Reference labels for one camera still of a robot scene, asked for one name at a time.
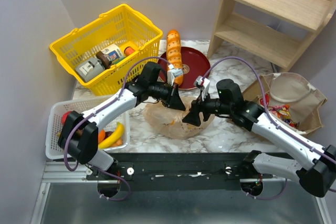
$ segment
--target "plate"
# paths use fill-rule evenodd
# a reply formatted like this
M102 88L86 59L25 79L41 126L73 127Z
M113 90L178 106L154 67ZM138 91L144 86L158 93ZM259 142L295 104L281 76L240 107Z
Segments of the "plate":
M195 89L194 82L198 76L203 76L210 68L210 62L206 56L200 51L191 47L181 47L182 66L183 66L183 82L179 86L180 90ZM161 55L161 58L166 59L166 53ZM163 69L167 69L167 63L163 60L158 62ZM165 80L164 74L160 73L160 78Z

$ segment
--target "clear plastic bag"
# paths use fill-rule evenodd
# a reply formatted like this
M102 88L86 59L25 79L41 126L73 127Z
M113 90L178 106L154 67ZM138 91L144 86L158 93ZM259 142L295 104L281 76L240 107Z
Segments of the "clear plastic bag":
M186 107L185 111L166 108L161 102L147 104L143 111L145 120L156 132L170 138L186 139L197 135L209 126L215 116L211 115L208 121L203 122L203 114L200 113L201 125L199 127L183 123L182 119L189 113L191 102L195 98L181 97L181 99Z

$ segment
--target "gray floor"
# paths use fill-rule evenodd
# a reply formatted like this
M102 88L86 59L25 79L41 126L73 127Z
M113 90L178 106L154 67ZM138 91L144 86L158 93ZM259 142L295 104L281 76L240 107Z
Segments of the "gray floor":
M263 196L284 182L268 182ZM241 191L134 192L123 202L98 197L95 184L52 184L42 223L323 223L316 199L290 182L276 200L248 198Z

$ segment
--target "banana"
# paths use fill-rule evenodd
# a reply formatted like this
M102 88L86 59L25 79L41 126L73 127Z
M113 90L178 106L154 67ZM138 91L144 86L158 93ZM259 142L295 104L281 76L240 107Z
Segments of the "banana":
M117 128L116 130L110 135L107 139L105 139L103 142L98 144L98 148L105 149L110 147L112 144L114 144L119 138L121 138L122 134L124 134L125 127L121 123L117 122Z

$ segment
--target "white label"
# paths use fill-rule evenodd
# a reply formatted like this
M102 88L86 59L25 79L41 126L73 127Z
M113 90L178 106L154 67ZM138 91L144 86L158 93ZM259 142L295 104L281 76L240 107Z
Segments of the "white label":
M90 71L93 70L91 63L87 62L79 68L79 70L86 76Z

